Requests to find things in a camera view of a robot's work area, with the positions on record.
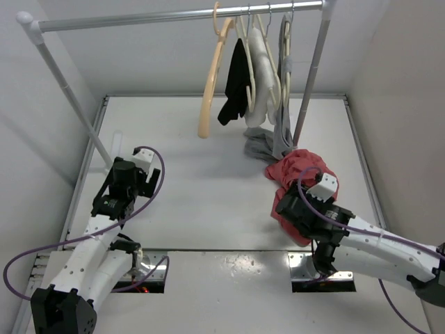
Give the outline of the red t shirt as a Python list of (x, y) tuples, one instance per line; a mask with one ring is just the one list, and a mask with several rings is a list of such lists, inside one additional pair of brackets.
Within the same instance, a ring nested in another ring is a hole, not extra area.
[(297, 181), (303, 170), (308, 167), (317, 167), (323, 173), (329, 173), (337, 176), (327, 167), (327, 164), (317, 154), (306, 149), (297, 149), (287, 154), (282, 160), (275, 162), (264, 171), (267, 179), (277, 182), (278, 190), (275, 192), (273, 206), (271, 209), (271, 217), (280, 224), (281, 228), (290, 238), (300, 247), (305, 247), (311, 243), (310, 239), (304, 238), (298, 230), (288, 221), (282, 218), (276, 211), (278, 202), (283, 198), (290, 186)]

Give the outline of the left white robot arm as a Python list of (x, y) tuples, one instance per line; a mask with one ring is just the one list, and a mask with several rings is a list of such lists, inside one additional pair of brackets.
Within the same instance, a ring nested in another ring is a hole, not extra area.
[(152, 198), (161, 171), (151, 169), (154, 153), (135, 150), (129, 160), (116, 157), (92, 202), (80, 241), (45, 289), (31, 297), (36, 333), (92, 333), (104, 299), (119, 279), (142, 261), (140, 244), (119, 240), (136, 199)]

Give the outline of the peach plastic hanger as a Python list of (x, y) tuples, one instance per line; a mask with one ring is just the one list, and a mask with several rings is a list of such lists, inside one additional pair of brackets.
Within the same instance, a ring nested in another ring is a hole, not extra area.
[(209, 136), (210, 130), (210, 116), (211, 116), (211, 105), (213, 101), (213, 96), (215, 93), (216, 82), (218, 79), (218, 73), (220, 69), (221, 60), (223, 57), (223, 50), (227, 42), (227, 36), (231, 29), (234, 28), (234, 20), (232, 18), (226, 18), (221, 29), (218, 29), (216, 14), (217, 9), (219, 9), (220, 3), (217, 1), (213, 7), (213, 29), (218, 37), (216, 44), (216, 49), (211, 62), (211, 67), (207, 76), (207, 81), (204, 87), (204, 93), (202, 96), (202, 103), (200, 108), (200, 116), (198, 122), (197, 135), (200, 138), (207, 138)]

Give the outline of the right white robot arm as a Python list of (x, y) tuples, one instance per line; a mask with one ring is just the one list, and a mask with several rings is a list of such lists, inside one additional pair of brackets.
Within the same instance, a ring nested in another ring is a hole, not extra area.
[(293, 186), (275, 212), (301, 236), (315, 241), (302, 262), (303, 280), (352, 271), (413, 291), (421, 300), (444, 306), (444, 247), (418, 244), (367, 223), (334, 199), (321, 200)]

